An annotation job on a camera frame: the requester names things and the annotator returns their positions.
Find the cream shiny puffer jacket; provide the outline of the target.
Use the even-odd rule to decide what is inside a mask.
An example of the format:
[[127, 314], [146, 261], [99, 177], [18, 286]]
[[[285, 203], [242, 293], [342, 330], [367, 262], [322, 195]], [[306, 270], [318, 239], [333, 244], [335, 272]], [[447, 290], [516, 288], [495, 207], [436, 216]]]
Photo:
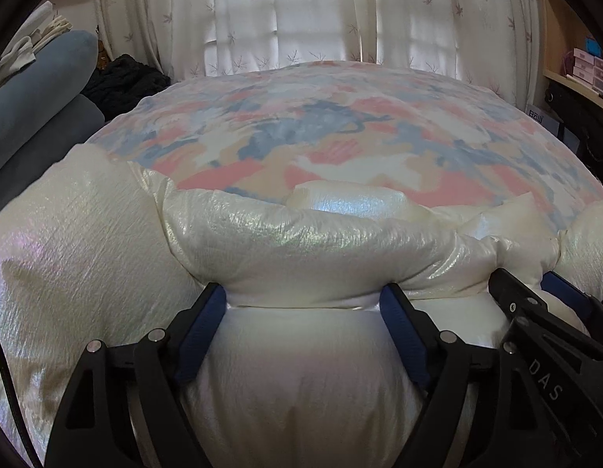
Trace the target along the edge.
[[123, 344], [189, 307], [210, 281], [227, 312], [184, 401], [218, 467], [386, 467], [422, 403], [380, 319], [395, 281], [443, 325], [488, 343], [487, 278], [557, 269], [603, 295], [603, 200], [553, 232], [530, 195], [493, 208], [406, 202], [383, 219], [285, 205], [74, 148], [0, 213], [0, 341], [44, 454], [86, 343]]

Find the white clothes pile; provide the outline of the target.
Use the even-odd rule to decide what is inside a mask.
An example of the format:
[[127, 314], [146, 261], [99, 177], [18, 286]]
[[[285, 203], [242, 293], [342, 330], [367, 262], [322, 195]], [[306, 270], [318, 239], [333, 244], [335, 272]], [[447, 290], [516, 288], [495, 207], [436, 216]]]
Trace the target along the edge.
[[0, 57], [0, 88], [10, 77], [36, 61], [49, 43], [72, 30], [72, 24], [51, 1], [40, 4], [20, 26]]

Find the pink boxes on shelf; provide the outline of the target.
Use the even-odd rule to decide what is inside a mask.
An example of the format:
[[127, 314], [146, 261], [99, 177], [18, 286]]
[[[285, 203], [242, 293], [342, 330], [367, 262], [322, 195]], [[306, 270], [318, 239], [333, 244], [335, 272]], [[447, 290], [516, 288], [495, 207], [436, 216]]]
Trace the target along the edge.
[[603, 98], [603, 59], [574, 48], [564, 58], [563, 72]]

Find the wooden bookshelf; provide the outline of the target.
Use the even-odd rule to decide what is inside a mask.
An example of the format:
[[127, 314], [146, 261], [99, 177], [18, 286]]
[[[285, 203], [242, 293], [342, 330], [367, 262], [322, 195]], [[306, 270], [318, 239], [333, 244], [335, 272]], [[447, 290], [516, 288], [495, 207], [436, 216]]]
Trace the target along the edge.
[[544, 76], [603, 111], [603, 53], [565, 0], [543, 0]]

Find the white patterned window curtain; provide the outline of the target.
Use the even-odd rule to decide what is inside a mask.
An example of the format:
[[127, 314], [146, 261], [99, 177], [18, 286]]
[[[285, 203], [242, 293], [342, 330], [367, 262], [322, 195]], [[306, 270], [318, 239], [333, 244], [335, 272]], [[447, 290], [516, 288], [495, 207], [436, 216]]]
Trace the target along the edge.
[[516, 107], [535, 100], [541, 0], [94, 0], [112, 57], [179, 82], [347, 60], [482, 86]]

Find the lower blue rolled blanket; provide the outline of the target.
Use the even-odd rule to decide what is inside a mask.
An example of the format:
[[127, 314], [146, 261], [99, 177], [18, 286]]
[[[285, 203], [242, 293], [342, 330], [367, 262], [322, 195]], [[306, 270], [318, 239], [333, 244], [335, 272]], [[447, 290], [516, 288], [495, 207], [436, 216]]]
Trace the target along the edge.
[[83, 95], [76, 96], [1, 168], [0, 211], [72, 147], [85, 143], [104, 122], [95, 104]]

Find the blue rolled blanket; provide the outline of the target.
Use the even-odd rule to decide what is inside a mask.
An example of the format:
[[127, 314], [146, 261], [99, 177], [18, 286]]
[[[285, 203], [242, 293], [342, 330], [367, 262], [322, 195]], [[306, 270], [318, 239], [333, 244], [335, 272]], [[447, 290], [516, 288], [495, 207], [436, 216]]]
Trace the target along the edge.
[[0, 88], [0, 170], [45, 124], [81, 93], [97, 64], [97, 38], [69, 31]]
[[1, 168], [0, 211], [72, 147], [85, 143], [104, 122], [95, 104], [83, 95], [76, 96]]

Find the floral pastel bed blanket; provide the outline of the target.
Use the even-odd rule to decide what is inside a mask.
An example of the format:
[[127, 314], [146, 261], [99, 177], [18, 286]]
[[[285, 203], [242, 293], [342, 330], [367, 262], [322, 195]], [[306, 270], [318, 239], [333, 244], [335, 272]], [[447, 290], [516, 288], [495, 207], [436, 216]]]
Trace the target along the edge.
[[603, 199], [579, 158], [495, 92], [374, 64], [186, 80], [115, 117], [93, 143], [178, 188], [272, 203], [314, 180], [386, 187], [425, 207], [527, 193], [561, 229]]

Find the black fuzzy cloth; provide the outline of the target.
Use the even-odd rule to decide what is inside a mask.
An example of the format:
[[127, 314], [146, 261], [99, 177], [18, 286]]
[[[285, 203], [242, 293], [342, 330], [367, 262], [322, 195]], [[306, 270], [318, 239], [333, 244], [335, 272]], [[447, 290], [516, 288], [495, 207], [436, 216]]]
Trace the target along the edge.
[[109, 122], [116, 116], [133, 110], [143, 98], [160, 93], [170, 86], [169, 76], [123, 54], [105, 68], [97, 68], [81, 94]]

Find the upper blue rolled blanket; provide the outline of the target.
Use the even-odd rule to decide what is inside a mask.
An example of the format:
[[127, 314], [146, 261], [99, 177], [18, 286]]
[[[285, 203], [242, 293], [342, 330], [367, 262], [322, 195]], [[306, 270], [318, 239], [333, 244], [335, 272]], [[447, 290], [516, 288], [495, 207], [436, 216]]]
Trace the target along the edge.
[[97, 38], [69, 31], [0, 88], [0, 170], [45, 124], [81, 93], [97, 64]]

